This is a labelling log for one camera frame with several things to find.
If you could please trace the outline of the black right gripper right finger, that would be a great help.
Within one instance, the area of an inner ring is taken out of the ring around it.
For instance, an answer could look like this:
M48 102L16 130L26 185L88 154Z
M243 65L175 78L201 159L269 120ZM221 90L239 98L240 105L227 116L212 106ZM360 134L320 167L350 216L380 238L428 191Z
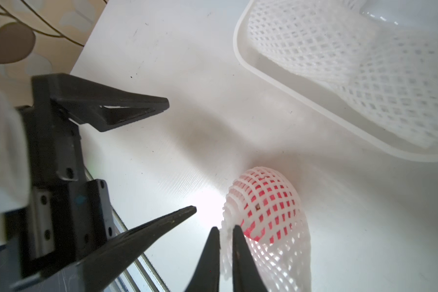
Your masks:
M234 291L267 292L268 290L259 275L239 225L234 226L232 235L232 278Z

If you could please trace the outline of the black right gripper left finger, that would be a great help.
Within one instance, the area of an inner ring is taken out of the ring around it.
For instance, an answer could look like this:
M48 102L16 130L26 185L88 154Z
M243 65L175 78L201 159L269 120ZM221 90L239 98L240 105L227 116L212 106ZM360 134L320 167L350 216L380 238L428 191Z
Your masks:
M218 292L219 286L220 232L217 227L213 227L185 292Z

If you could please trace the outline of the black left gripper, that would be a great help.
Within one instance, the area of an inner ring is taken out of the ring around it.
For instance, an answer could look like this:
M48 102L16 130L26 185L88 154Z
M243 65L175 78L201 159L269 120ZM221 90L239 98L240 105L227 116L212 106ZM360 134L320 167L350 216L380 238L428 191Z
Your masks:
M85 176L79 125L99 132L169 109L136 94L69 74L32 78L34 103L14 107L26 132L29 204L5 213L9 288L18 292L68 267L78 292L102 292L164 234L197 212L188 206L113 237L108 192Z

